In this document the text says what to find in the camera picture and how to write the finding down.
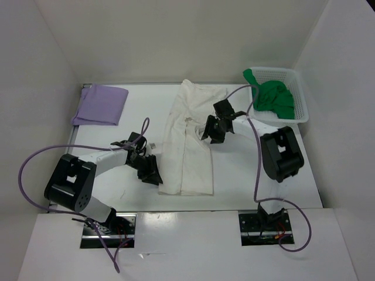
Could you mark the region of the white t shirt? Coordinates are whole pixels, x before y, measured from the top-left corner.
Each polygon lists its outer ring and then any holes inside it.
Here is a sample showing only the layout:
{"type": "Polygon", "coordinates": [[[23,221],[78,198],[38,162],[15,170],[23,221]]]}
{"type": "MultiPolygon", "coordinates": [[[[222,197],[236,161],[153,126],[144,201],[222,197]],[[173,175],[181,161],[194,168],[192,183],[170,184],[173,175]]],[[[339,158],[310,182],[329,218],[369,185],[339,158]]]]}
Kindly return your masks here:
{"type": "Polygon", "coordinates": [[[209,145],[200,140],[213,104],[223,100],[222,86],[183,80],[168,115],[162,141],[160,194],[212,196],[213,164],[209,145]]]}

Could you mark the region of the purple t shirt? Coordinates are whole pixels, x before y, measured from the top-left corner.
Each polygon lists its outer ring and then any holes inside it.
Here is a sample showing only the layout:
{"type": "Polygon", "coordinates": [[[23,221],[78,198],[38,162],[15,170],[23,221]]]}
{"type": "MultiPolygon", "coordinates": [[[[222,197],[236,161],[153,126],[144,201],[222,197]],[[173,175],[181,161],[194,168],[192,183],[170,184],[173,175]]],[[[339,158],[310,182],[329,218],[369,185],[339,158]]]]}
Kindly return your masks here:
{"type": "Polygon", "coordinates": [[[118,126],[128,94],[128,90],[118,87],[98,84],[84,87],[71,124],[118,126]]]}

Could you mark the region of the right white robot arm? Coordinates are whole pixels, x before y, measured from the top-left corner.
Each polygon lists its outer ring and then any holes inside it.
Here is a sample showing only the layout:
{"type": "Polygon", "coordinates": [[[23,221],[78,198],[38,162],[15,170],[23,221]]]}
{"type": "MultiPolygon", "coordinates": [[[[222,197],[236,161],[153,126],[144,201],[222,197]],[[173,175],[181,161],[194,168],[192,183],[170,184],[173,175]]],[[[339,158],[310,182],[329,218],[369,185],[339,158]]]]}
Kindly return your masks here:
{"type": "Polygon", "coordinates": [[[215,114],[207,117],[200,138],[209,138],[211,144],[219,144],[225,141],[226,133],[230,132],[255,141],[258,163],[253,200],[258,204],[257,223],[260,231],[270,230],[281,222],[284,209],[271,211],[263,203],[283,199],[276,196],[257,198],[261,171],[265,171],[277,183],[297,175],[304,165],[304,158],[293,129],[289,126],[277,128],[250,118],[247,112],[236,112],[227,99],[215,103],[213,107],[215,114]]]}

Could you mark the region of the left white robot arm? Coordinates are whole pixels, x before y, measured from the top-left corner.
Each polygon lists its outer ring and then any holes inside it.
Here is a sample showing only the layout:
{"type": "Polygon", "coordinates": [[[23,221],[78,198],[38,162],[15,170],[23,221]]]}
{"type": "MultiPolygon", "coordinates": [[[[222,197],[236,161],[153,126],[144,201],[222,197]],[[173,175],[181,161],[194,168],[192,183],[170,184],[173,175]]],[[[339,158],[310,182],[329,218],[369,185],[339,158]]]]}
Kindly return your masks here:
{"type": "Polygon", "coordinates": [[[127,165],[137,171],[143,183],[160,185],[156,156],[147,139],[132,132],[127,140],[113,142],[117,149],[91,153],[82,157],[63,155],[45,188],[44,197],[75,213],[91,218],[104,234],[110,234],[128,222],[117,211],[92,196],[97,176],[119,166],[127,165]]]}

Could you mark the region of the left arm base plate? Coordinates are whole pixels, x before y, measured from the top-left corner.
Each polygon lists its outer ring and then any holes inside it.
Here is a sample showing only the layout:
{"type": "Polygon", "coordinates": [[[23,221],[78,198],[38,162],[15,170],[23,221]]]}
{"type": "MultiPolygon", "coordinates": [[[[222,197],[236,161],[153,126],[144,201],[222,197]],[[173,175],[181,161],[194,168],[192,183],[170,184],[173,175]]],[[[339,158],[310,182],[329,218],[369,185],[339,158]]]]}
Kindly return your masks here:
{"type": "MultiPolygon", "coordinates": [[[[96,221],[94,223],[109,249],[134,248],[136,218],[136,213],[122,214],[110,228],[96,221]]],[[[83,226],[80,249],[103,249],[99,236],[90,224],[83,226]]]]}

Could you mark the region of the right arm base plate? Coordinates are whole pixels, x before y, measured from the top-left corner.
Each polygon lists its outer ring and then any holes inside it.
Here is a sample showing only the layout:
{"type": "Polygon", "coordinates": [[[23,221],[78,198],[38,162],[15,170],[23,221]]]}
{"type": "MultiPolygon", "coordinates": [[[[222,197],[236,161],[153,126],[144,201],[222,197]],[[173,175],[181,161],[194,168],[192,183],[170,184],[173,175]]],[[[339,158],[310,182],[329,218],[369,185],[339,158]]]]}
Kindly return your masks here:
{"type": "Polygon", "coordinates": [[[286,211],[274,222],[261,222],[256,211],[239,213],[238,220],[242,246],[278,245],[280,238],[282,245],[295,243],[286,211]]]}

